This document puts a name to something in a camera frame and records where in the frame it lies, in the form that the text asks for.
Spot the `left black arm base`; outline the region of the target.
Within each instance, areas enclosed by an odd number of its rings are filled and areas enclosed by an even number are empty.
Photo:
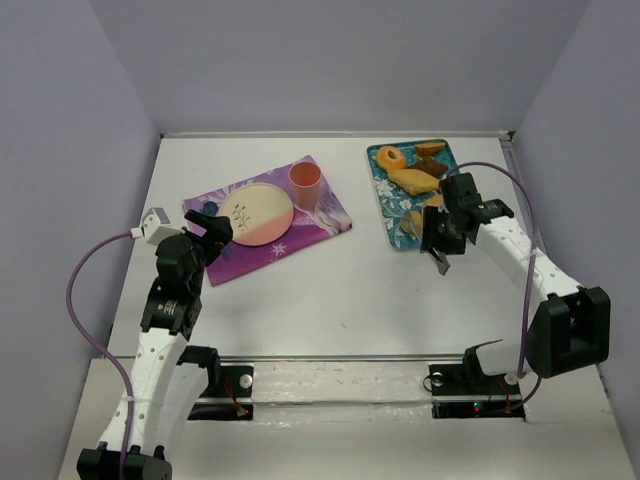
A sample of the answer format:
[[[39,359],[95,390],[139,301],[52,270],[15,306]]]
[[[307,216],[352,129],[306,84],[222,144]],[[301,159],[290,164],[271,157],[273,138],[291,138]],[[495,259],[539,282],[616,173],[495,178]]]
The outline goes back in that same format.
[[[251,421],[254,366],[221,362],[211,347],[187,346],[178,365],[196,365],[206,372],[206,388],[187,419],[189,421]]]

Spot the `metal serving tongs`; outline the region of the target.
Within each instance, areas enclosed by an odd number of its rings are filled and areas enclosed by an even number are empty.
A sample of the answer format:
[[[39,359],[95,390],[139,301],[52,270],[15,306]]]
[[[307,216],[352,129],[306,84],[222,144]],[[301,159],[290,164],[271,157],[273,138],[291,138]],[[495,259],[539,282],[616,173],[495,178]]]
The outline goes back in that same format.
[[[444,213],[436,207],[426,207],[422,213],[418,211],[409,211],[407,213],[409,229],[420,242],[420,252],[429,255],[438,273],[442,276],[450,268],[446,254],[439,250],[442,240],[439,225],[443,218]]]

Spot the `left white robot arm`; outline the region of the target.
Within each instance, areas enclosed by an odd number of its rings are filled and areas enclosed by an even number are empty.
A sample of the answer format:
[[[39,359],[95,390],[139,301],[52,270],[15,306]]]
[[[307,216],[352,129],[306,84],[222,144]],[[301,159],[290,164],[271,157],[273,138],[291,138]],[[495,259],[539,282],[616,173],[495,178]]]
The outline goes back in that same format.
[[[229,218],[189,210],[193,233],[171,226],[160,208],[149,210],[124,238],[154,246],[157,276],[147,296],[130,369],[84,327],[78,330],[119,372],[124,391],[96,447],[85,448],[76,470],[82,479],[169,479],[170,451],[191,410],[220,381],[216,349],[190,337],[202,308],[205,270],[232,240]]]

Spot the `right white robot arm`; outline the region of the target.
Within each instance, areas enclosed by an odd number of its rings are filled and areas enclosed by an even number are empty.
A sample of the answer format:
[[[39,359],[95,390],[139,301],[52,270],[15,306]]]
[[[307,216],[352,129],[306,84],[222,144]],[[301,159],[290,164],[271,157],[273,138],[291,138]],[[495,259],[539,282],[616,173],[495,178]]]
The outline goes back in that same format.
[[[443,204],[423,211],[420,250],[440,274],[451,255],[475,246],[523,290],[523,319],[515,340],[492,340],[466,349],[470,380],[518,380],[529,373],[548,379],[606,361],[610,352],[611,300],[564,273],[523,230],[501,200],[484,200],[473,176],[441,181]]]

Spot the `small round bread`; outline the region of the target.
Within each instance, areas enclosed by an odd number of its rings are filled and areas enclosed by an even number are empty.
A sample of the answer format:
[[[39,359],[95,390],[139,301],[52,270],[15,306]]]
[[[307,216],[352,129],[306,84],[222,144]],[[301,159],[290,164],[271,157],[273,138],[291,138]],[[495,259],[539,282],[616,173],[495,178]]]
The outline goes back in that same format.
[[[404,213],[400,227],[402,230],[414,236],[417,239],[422,238],[423,233],[423,216],[419,211],[410,210]]]

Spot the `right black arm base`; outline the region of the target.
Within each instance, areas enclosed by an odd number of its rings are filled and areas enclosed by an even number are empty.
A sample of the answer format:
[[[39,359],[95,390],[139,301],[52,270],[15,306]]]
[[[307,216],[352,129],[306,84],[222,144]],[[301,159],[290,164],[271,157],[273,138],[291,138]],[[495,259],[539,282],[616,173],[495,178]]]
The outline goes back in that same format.
[[[509,384],[503,375],[486,375],[477,355],[480,347],[467,348],[460,363],[429,367],[423,388],[435,399],[435,419],[525,419],[518,383]]]

